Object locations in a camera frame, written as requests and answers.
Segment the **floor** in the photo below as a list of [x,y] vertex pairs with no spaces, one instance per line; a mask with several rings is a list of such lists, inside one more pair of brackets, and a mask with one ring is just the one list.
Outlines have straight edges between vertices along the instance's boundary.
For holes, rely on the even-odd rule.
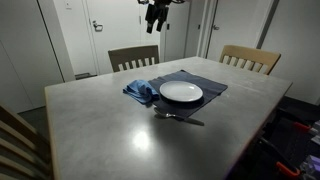
[[48,120],[45,107],[22,112],[19,113],[19,115],[49,140]]

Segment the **wooden chair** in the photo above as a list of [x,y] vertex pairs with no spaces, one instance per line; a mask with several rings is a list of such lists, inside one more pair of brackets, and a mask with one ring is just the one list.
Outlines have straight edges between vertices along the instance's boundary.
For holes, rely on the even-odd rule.
[[54,179],[49,142],[0,106],[0,179]]
[[225,56],[227,56],[226,64],[248,69],[250,71],[260,72],[265,69],[264,73],[269,75],[275,64],[278,62],[281,54],[262,51],[260,49],[253,49],[234,45],[225,45],[220,57],[221,63],[224,63]]
[[122,66],[123,70],[127,70],[146,66],[147,64],[159,64],[157,45],[114,49],[109,50],[108,53],[114,72],[120,71],[120,66]]

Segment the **white wall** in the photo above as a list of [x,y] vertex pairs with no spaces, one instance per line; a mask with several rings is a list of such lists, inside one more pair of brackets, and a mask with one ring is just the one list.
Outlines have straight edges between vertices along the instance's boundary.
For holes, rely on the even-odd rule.
[[319,0],[280,0],[262,45],[282,54],[271,75],[293,82],[287,96],[313,104],[320,98],[319,9]]
[[54,3],[52,0],[41,0],[38,2],[41,6],[41,11],[59,62],[63,80],[65,82],[73,81],[75,80],[75,76]]
[[32,109],[32,103],[0,40],[0,104],[14,112]]
[[91,50],[82,0],[68,0],[71,9],[66,9],[65,0],[54,2],[60,26],[69,52],[74,74],[89,72],[97,74]]
[[256,47],[271,0],[221,0],[217,6],[208,59],[218,61],[225,45]]
[[1,1],[0,39],[32,106],[44,106],[44,87],[63,78],[36,0]]

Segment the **gray tabletop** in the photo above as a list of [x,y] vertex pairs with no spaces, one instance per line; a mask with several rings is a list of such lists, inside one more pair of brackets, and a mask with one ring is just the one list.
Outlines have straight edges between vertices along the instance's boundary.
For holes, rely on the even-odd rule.
[[[184,69],[228,85],[191,117],[156,118],[122,93],[136,79]],[[291,82],[198,57],[46,87],[54,171],[60,179],[223,179]]]

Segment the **door frame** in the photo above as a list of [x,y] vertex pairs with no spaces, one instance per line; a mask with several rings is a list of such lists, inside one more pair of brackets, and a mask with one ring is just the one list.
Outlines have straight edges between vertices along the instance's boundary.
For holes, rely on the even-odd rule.
[[90,47],[91,47],[91,53],[92,53],[92,58],[93,58],[93,64],[96,70],[97,75],[101,75],[101,71],[99,68],[99,61],[98,61],[98,57],[97,57],[97,50],[95,47],[95,42],[94,42],[94,32],[92,30],[92,24],[91,24],[91,19],[90,19],[90,14],[89,14],[89,7],[88,7],[88,2],[87,0],[81,0],[82,2],[82,7],[83,7],[83,12],[84,12],[84,16],[86,18],[86,25],[87,25],[87,32],[89,35],[89,39],[90,39]]
[[[215,15],[218,8],[219,0],[205,0],[205,9],[203,11],[202,24],[203,28],[200,32],[197,56],[207,58],[210,39],[212,35],[212,27],[214,25]],[[262,26],[259,28],[259,33],[254,43],[254,47],[260,49],[263,40],[267,34],[271,24],[272,17],[275,13],[279,0],[268,0],[267,13],[264,16]]]

